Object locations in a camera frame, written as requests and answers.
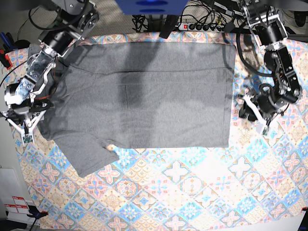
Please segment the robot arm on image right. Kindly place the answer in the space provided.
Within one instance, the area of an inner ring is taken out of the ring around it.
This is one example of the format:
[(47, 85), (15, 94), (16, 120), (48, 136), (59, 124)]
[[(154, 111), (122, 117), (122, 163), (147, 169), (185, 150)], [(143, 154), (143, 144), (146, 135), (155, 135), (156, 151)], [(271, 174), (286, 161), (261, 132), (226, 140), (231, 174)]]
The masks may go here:
[[(245, 19), (236, 34), (239, 57), (249, 71), (274, 81), (273, 85), (260, 84), (257, 93), (241, 96), (244, 103), (239, 117), (251, 122), (258, 121), (258, 133), (267, 134), (275, 117), (283, 115), (289, 105), (300, 100), (302, 87), (293, 68), (292, 57), (283, 44), (288, 36), (275, 8), (259, 0), (240, 0), (238, 5)], [(258, 47), (265, 51), (264, 63), (271, 73), (257, 71), (244, 59), (240, 35), (245, 26), (254, 36)]]

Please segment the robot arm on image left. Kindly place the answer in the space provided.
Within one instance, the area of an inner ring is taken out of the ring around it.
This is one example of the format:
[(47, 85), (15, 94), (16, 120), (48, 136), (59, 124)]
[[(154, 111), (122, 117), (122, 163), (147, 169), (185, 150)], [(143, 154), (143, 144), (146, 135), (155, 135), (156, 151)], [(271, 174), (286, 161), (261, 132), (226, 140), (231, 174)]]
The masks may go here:
[(12, 8), (32, 11), (42, 7), (57, 13), (47, 27), (39, 26), (31, 16), (30, 23), (41, 30), (42, 49), (31, 55), (23, 65), (25, 75), (4, 91), (7, 111), (1, 116), (21, 135), (23, 144), (34, 141), (34, 129), (46, 111), (53, 106), (47, 96), (38, 96), (48, 84), (48, 74), (56, 68), (56, 59), (65, 57), (73, 44), (83, 40), (99, 20), (95, 3), (90, 0), (17, 0)]

